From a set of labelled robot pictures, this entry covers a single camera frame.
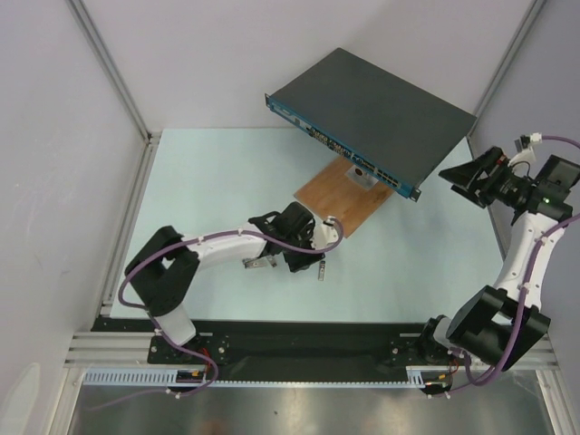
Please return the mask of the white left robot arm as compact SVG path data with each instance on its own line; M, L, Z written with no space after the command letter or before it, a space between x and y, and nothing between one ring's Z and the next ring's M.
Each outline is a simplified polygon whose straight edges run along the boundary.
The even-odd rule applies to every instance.
M316 222L297 201L281 212L252 217L241 227L193 239L172 226L161 227L127 264L118 298L122 305L144 310L169 338L169 354L188 363L198 355L199 340L183 301L197 272L281 255L296 273L324 260L342 236L336 218Z

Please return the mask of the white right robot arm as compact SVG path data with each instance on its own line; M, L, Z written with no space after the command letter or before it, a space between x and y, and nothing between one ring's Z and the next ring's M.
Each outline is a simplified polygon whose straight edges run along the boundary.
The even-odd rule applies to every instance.
M424 326L416 348L429 364L452 352L505 372L548 331L541 291L550 257L567 227L578 219L566 199L579 180L578 164L550 156L534 178L516 167L534 158L526 145L509 158L492 147L478 158L440 172L453 191L485 208L498 201L512 208L511 243L498 278L469 299L453 318L440 315Z

